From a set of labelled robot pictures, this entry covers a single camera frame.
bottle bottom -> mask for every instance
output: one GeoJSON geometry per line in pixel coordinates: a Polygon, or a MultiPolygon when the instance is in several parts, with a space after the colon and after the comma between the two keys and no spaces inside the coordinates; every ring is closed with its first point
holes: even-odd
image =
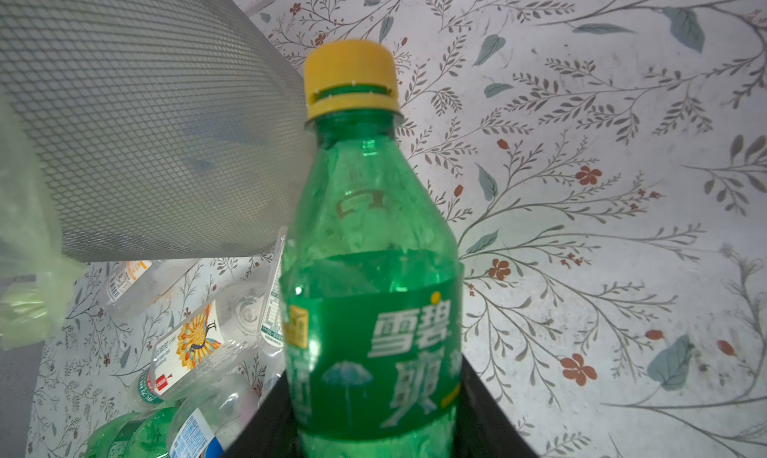
{"type": "Polygon", "coordinates": [[[398,436],[379,440],[333,440],[299,431],[305,458],[449,458],[455,406],[440,418],[398,436]]]}

plastic bag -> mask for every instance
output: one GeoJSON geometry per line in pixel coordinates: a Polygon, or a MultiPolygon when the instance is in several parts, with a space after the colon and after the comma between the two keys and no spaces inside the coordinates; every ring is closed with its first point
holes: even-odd
{"type": "Polygon", "coordinates": [[[5,350],[62,326],[79,262],[62,256],[62,231],[37,157],[0,91],[0,336],[5,350]]]}

bottle neck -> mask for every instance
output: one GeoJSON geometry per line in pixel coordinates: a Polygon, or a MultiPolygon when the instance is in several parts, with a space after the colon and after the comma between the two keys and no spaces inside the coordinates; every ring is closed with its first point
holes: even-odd
{"type": "Polygon", "coordinates": [[[350,140],[362,141],[365,147],[393,140],[400,119],[399,114],[392,111],[362,108],[321,115],[310,122],[309,127],[314,129],[318,146],[325,150],[350,140]]]}

blue and white label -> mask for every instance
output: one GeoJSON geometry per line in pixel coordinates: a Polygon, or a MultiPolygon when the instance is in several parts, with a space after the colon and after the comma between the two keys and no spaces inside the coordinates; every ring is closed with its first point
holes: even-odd
{"type": "Polygon", "coordinates": [[[170,458],[219,458],[224,454],[216,434],[197,408],[170,446],[170,458]]]}

sprite bottle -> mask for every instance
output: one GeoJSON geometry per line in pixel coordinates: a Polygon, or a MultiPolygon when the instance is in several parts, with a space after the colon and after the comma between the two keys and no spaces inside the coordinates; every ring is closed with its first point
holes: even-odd
{"type": "Polygon", "coordinates": [[[307,458],[450,456],[461,372],[455,237],[399,151],[391,53],[349,40],[306,60],[318,153],[280,279],[307,458]]]}

